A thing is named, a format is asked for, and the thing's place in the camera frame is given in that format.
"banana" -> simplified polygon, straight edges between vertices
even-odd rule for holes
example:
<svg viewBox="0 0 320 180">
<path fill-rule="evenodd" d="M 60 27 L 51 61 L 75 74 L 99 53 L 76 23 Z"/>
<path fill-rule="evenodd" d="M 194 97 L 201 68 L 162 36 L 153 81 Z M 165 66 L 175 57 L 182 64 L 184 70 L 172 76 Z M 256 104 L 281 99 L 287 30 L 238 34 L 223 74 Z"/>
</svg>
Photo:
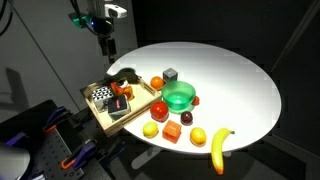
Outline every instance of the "banana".
<svg viewBox="0 0 320 180">
<path fill-rule="evenodd" d="M 222 145 L 224 140 L 229 136 L 229 134 L 234 134 L 234 131 L 231 131 L 227 128 L 219 129 L 212 139 L 211 144 L 211 157 L 212 163 L 219 175 L 223 174 L 223 157 L 222 157 Z"/>
</svg>

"orange cube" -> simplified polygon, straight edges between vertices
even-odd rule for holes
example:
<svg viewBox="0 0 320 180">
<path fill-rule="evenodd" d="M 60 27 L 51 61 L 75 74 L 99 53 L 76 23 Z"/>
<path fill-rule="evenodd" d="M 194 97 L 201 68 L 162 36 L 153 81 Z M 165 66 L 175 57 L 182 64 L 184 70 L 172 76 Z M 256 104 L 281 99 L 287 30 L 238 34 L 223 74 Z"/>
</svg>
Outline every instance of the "orange cube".
<svg viewBox="0 0 320 180">
<path fill-rule="evenodd" d="M 174 144 L 178 142 L 180 135 L 181 135 L 181 125 L 171 120 L 168 121 L 168 123 L 162 130 L 162 137 Z"/>
</svg>

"wooden tray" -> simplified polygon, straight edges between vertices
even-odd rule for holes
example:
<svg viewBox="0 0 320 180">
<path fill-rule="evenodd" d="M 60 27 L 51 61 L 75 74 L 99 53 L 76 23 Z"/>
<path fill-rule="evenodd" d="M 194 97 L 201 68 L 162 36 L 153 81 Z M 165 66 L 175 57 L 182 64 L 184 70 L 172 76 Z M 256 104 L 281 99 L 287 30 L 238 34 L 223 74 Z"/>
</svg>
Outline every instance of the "wooden tray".
<svg viewBox="0 0 320 180">
<path fill-rule="evenodd" d="M 139 77 L 139 84 L 131 84 L 134 95 L 134 99 L 129 101 L 131 112 L 118 120 L 113 120 L 109 116 L 108 111 L 100 113 L 96 109 L 92 99 L 92 91 L 101 86 L 105 86 L 105 82 L 106 81 L 99 81 L 93 83 L 86 88 L 82 88 L 80 91 L 108 137 L 112 136 L 121 130 L 127 123 L 133 121 L 149 110 L 154 102 L 161 100 L 161 94 Z"/>
</svg>

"dark background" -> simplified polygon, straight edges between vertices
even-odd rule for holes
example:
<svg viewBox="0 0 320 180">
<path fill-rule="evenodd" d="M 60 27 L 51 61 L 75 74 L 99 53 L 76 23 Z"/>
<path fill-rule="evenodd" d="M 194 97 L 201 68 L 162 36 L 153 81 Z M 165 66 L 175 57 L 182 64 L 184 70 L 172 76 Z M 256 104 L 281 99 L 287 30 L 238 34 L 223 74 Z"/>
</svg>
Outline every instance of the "dark background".
<svg viewBox="0 0 320 180">
<path fill-rule="evenodd" d="M 133 0 L 138 46 L 192 41 L 247 57 L 270 73 L 311 0 Z M 271 77 L 282 98 L 272 130 L 320 156 L 320 13 Z"/>
</svg>

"lemon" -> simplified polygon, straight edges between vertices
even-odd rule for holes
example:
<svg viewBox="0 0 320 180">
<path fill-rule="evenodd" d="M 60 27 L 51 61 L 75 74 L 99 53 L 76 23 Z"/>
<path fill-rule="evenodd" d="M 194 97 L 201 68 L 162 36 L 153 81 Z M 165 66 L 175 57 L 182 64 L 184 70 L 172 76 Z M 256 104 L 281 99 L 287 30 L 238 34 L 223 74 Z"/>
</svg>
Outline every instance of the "lemon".
<svg viewBox="0 0 320 180">
<path fill-rule="evenodd" d="M 143 126 L 143 135 L 147 138 L 153 138 L 158 134 L 158 125 L 156 122 L 150 121 Z"/>
<path fill-rule="evenodd" d="M 195 127 L 190 132 L 190 141 L 196 146 L 203 146 L 207 141 L 206 133 L 202 128 Z"/>
</svg>

